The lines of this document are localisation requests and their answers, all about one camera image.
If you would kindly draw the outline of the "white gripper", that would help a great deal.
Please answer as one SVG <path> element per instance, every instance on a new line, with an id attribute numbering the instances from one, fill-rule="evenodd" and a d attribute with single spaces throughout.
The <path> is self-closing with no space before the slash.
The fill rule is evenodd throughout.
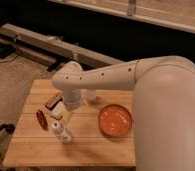
<path id="1" fill-rule="evenodd" d="M 70 91 L 64 91 L 63 92 L 63 102 L 65 107 L 68 110 L 75 110 L 77 109 L 82 102 L 82 93 L 80 89 L 76 90 L 70 90 Z M 73 111 L 66 111 L 66 116 L 65 116 L 65 123 L 66 123 L 66 128 L 70 130 L 70 120 L 74 114 Z"/>

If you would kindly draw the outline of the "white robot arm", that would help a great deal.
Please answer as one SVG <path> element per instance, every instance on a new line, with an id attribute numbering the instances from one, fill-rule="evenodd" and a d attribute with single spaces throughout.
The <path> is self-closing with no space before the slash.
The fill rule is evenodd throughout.
<path id="1" fill-rule="evenodd" d="M 195 64 L 180 56 L 90 71 L 67 63 L 53 85 L 71 107 L 82 89 L 131 90 L 137 171 L 195 171 Z"/>

